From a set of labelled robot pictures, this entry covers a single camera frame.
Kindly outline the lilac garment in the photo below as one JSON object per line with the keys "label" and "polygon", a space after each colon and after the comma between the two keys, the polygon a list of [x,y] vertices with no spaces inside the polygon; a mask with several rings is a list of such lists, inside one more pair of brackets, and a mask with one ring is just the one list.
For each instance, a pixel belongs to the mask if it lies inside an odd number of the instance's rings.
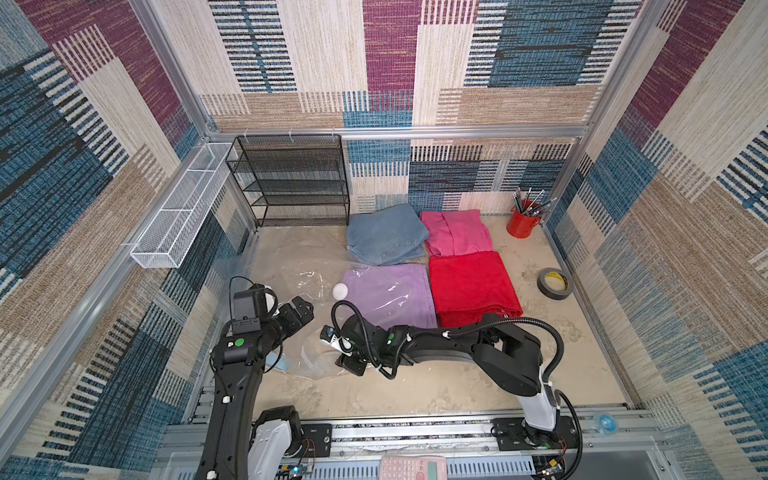
{"label": "lilac garment", "polygon": [[388,330],[395,326],[438,326],[427,267],[423,264],[357,266],[341,281],[345,300],[353,303],[372,325]]}

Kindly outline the clear plastic vacuum bag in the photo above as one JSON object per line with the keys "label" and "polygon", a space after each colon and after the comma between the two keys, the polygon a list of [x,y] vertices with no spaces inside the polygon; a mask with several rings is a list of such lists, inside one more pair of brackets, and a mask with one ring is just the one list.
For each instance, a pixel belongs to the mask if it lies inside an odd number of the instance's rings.
{"label": "clear plastic vacuum bag", "polygon": [[291,360],[288,374],[321,380],[343,373],[335,365],[339,353],[321,342],[319,334],[331,323],[333,286],[357,266],[369,265],[350,260],[330,242],[247,247],[232,265],[231,272],[244,277],[234,282],[236,287],[255,281],[272,288],[282,302],[299,296],[314,305],[315,319],[285,342],[284,354]]}

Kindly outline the red garment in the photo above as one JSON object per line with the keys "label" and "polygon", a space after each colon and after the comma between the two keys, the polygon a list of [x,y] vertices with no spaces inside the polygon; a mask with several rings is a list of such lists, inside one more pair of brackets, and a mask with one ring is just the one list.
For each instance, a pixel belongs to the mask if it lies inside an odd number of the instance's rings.
{"label": "red garment", "polygon": [[441,327],[470,325],[481,321],[486,313],[511,318],[523,315],[510,276],[496,251],[431,257],[428,268]]}

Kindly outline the blue denim jeans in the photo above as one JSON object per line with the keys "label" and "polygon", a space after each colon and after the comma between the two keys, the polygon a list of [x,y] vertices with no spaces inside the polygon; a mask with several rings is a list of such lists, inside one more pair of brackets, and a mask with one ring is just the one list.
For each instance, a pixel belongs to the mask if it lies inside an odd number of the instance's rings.
{"label": "blue denim jeans", "polygon": [[409,204],[352,215],[346,229],[349,254],[372,266],[391,266],[422,257],[428,237],[427,227]]}

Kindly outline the pink trousers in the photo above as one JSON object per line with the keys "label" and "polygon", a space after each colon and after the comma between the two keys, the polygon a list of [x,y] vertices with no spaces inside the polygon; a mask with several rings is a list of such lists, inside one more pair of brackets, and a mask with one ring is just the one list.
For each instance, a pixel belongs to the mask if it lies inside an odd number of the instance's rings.
{"label": "pink trousers", "polygon": [[479,210],[423,211],[420,219],[429,232],[425,244],[430,256],[460,256],[493,250]]}

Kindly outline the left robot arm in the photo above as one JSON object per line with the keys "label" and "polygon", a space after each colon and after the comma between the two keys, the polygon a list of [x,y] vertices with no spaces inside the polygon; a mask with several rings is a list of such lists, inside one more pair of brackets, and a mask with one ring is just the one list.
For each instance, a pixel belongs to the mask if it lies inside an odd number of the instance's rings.
{"label": "left robot arm", "polygon": [[311,303],[296,297],[274,312],[229,321],[212,350],[214,401],[198,461],[197,479],[273,479],[300,428],[287,419],[252,432],[258,388],[270,352],[314,319]]}

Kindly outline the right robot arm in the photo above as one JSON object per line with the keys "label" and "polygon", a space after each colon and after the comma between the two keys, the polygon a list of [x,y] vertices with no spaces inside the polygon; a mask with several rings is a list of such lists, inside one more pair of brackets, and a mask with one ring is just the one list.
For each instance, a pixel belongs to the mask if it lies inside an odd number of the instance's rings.
{"label": "right robot arm", "polygon": [[479,322],[455,328],[399,325],[384,330],[355,314],[342,326],[324,326],[320,339],[340,353],[336,365],[356,376],[373,367],[393,380],[405,366],[473,363],[518,398],[523,438],[530,447],[579,445],[568,439],[577,430],[561,423],[563,395],[551,382],[565,344],[560,332],[542,320],[485,314]]}

